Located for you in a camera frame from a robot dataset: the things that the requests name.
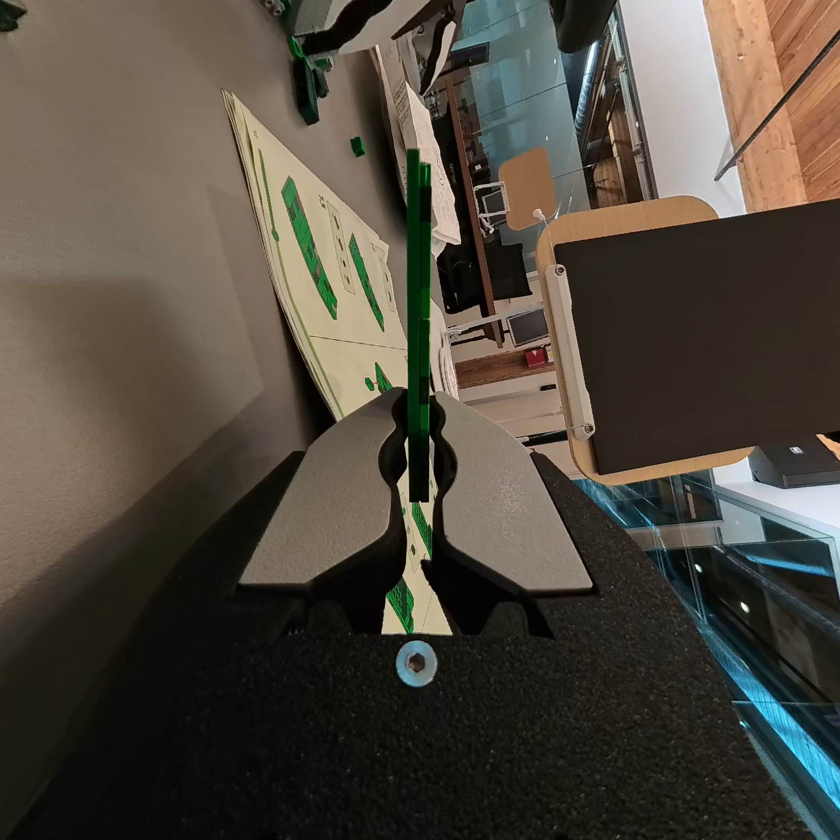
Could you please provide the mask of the pile of small bricks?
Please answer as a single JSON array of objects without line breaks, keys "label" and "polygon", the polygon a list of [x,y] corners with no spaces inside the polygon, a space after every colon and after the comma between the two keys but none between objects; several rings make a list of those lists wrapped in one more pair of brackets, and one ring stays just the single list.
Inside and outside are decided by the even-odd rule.
[{"label": "pile of small bricks", "polygon": [[289,36],[292,82],[297,110],[304,123],[313,125],[320,119],[319,100],[329,95],[326,74],[333,68],[329,57],[312,59],[304,55],[297,40]]}]

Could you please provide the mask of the black speaker box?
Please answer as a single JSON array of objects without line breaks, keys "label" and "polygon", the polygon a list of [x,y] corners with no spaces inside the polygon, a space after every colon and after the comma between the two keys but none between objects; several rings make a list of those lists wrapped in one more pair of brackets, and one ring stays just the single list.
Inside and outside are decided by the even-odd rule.
[{"label": "black speaker box", "polygon": [[794,444],[755,447],[748,462],[753,480],[771,487],[796,489],[839,483],[838,456],[816,436]]}]

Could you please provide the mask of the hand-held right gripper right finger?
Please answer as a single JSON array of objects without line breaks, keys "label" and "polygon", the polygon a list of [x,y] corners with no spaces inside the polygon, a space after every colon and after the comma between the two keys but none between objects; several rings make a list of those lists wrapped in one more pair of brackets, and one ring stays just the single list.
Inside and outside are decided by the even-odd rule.
[{"label": "hand-held right gripper right finger", "polygon": [[423,572],[455,634],[552,635],[539,602],[595,593],[529,451],[444,392],[431,401],[438,485]]}]

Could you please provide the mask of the light wooden divider panel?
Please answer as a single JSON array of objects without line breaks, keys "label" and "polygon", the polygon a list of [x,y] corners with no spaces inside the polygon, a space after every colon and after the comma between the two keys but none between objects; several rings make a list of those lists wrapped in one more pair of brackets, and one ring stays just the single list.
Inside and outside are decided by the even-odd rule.
[{"label": "light wooden divider panel", "polygon": [[558,201],[545,148],[528,150],[502,163],[499,181],[507,196],[506,223],[511,231],[520,232],[556,214]]}]

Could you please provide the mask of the glass partition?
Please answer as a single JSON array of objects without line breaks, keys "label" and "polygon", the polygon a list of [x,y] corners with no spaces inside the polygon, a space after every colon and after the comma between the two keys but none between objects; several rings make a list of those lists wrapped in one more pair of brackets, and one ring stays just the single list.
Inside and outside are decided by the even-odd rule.
[{"label": "glass partition", "polygon": [[742,730],[813,838],[839,838],[837,543],[710,470],[575,484],[655,563],[700,630]]}]

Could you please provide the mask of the white divider bracket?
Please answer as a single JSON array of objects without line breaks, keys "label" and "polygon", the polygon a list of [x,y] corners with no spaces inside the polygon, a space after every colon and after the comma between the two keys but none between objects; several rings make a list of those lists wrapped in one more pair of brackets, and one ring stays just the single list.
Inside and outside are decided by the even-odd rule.
[{"label": "white divider bracket", "polygon": [[484,318],[478,318],[475,320],[462,322],[460,324],[451,325],[447,327],[446,333],[448,336],[454,337],[462,333],[466,333],[471,329],[483,327],[487,324],[492,324],[494,322],[507,322],[512,318],[530,314],[531,312],[535,312],[537,310],[543,310],[542,302],[538,303],[536,306],[532,306],[529,308],[516,308],[508,312],[497,312]]}]

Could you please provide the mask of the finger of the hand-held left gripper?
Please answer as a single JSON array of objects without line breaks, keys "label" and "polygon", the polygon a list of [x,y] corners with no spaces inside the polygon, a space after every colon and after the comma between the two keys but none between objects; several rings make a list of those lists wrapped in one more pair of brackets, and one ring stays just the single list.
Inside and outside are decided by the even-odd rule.
[{"label": "finger of the hand-held left gripper", "polygon": [[456,1],[367,1],[368,18],[359,34],[331,38],[329,34],[301,38],[305,56],[322,58],[346,55],[379,46],[381,49],[404,37],[425,37],[420,55],[426,65],[415,92],[423,97],[442,72],[459,25],[461,2]]},{"label": "finger of the hand-held left gripper", "polygon": [[367,1],[300,1],[293,9],[291,33],[298,39],[322,33],[350,39],[361,32],[367,9]]}]

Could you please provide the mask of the dark wooden table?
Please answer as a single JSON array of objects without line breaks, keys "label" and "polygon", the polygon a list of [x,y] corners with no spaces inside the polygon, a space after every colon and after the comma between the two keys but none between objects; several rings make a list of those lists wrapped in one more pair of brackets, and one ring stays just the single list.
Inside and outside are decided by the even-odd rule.
[{"label": "dark wooden table", "polygon": [[[463,196],[463,204],[465,205],[465,216],[467,218],[467,236],[465,237],[467,244],[476,253],[476,264],[478,276],[480,279],[480,311],[483,317],[497,313],[495,301],[492,297],[490,288],[490,278],[488,274],[486,253],[484,249],[484,239],[482,236],[482,228],[480,225],[480,217],[478,216],[478,206],[476,203],[476,195],[474,186],[470,178],[469,158],[467,155],[465,133],[461,124],[459,114],[459,102],[456,95],[456,84],[465,78],[462,71],[457,71],[454,74],[448,74],[441,82],[442,88],[445,91],[448,116],[452,124],[453,134],[455,139],[455,150],[457,169],[459,173],[460,183],[457,190],[458,195]],[[483,332],[488,340],[491,340],[499,350],[503,349],[504,334],[501,328],[501,322],[494,322],[483,326]]]}]

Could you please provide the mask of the black desk divider panel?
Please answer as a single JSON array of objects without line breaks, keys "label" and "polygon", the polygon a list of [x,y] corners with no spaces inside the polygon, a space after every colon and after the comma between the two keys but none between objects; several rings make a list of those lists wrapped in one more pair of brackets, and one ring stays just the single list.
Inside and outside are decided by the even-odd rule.
[{"label": "black desk divider panel", "polygon": [[622,485],[839,427],[838,199],[692,196],[546,224],[537,265],[576,468]]}]

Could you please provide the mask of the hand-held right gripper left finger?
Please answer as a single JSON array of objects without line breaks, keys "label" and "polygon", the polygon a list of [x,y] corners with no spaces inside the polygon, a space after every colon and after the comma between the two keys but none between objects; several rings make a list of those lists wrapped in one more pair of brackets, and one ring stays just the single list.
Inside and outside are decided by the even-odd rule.
[{"label": "hand-held right gripper left finger", "polygon": [[246,595],[285,595],[309,612],[341,608],[351,631],[382,634],[403,577],[406,398],[394,386],[345,416],[302,457],[238,579]]}]

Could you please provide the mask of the small grey monitor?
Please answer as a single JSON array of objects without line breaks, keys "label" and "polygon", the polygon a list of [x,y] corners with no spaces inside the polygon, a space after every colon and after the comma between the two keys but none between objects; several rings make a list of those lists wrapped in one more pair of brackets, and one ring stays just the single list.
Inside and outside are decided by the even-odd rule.
[{"label": "small grey monitor", "polygon": [[547,340],[550,336],[542,306],[510,313],[505,322],[514,347]]}]

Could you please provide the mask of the open instruction booklet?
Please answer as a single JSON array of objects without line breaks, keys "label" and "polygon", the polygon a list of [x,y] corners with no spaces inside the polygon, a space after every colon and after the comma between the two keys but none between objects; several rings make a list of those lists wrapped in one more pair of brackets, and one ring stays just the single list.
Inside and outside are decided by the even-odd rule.
[{"label": "open instruction booklet", "polygon": [[[269,273],[292,337],[337,423],[394,386],[408,387],[407,339],[394,300],[389,248],[330,187],[223,92]],[[450,635],[423,562],[432,549],[437,495],[408,499],[398,481],[407,536],[402,579],[388,592],[385,634]]]}]

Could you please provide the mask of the white paper sheets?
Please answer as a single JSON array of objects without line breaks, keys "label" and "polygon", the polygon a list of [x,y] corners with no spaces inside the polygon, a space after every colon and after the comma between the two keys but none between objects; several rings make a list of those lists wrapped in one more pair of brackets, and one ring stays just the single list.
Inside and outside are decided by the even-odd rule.
[{"label": "white paper sheets", "polygon": [[403,197],[406,197],[406,153],[415,149],[420,161],[430,166],[432,183],[432,251],[439,257],[447,245],[460,244],[455,195],[434,135],[430,112],[408,84],[403,63],[394,44],[372,50],[380,73],[386,109],[386,124],[392,134],[395,165]]}]

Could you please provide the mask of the green brick plate assembly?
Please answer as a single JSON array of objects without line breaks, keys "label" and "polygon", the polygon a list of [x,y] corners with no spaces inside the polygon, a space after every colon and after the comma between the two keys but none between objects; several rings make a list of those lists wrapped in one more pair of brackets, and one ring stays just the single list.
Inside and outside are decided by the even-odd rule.
[{"label": "green brick plate assembly", "polygon": [[406,152],[407,469],[408,499],[429,500],[429,400],[432,279],[431,166]]}]

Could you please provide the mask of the black chair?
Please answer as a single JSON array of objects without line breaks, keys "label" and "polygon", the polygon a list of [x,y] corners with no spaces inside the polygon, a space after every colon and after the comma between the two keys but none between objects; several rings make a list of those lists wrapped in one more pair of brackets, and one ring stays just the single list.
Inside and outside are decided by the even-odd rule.
[{"label": "black chair", "polygon": [[490,288],[495,301],[530,297],[532,292],[524,264],[523,245],[486,245],[486,262]]}]

